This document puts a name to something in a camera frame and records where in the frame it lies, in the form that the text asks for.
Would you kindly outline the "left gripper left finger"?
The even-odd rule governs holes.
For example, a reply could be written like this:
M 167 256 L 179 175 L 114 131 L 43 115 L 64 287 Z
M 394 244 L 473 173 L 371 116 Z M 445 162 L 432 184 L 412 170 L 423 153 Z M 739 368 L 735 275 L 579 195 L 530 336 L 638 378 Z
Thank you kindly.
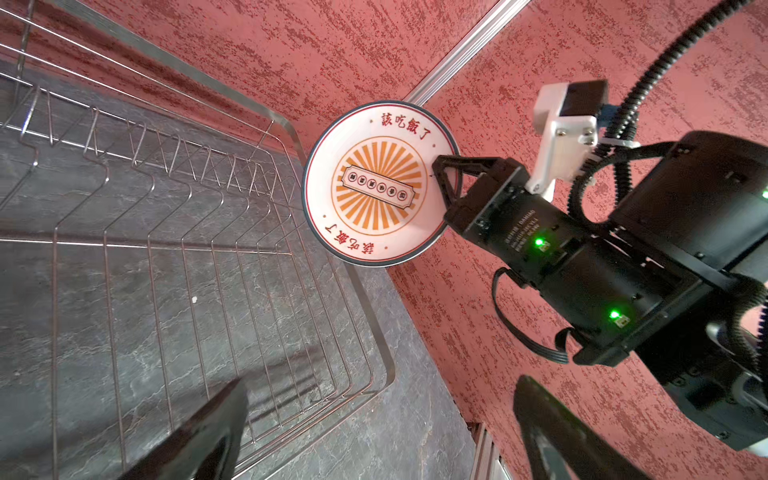
M 230 381 L 123 479 L 231 479 L 248 414 L 243 379 Z

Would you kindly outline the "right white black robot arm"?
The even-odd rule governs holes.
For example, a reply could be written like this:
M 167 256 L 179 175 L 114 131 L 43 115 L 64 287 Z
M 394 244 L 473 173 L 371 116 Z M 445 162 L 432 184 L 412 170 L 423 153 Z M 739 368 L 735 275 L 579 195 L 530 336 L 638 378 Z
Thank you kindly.
M 441 155 L 434 177 L 461 237 L 566 320 L 558 364 L 614 367 L 636 354 L 692 422 L 730 448 L 767 452 L 767 149 L 694 131 L 585 169 L 562 211 L 524 188 L 517 161 Z

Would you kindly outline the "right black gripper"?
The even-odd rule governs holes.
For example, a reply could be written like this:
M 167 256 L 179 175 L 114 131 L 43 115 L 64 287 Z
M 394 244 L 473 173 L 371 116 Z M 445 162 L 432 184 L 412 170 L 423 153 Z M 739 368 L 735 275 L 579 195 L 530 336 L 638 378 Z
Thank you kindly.
M 444 222 L 500 259 L 520 287 L 539 288 L 591 238 L 589 230 L 525 185 L 511 158 L 439 155 L 432 163 L 446 207 Z

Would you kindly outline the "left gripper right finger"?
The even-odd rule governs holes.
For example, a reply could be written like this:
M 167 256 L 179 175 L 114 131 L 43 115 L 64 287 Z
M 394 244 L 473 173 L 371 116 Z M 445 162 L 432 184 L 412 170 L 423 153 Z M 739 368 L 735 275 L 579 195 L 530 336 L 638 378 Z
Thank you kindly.
M 518 379 L 513 411 L 534 479 L 646 479 L 530 376 Z

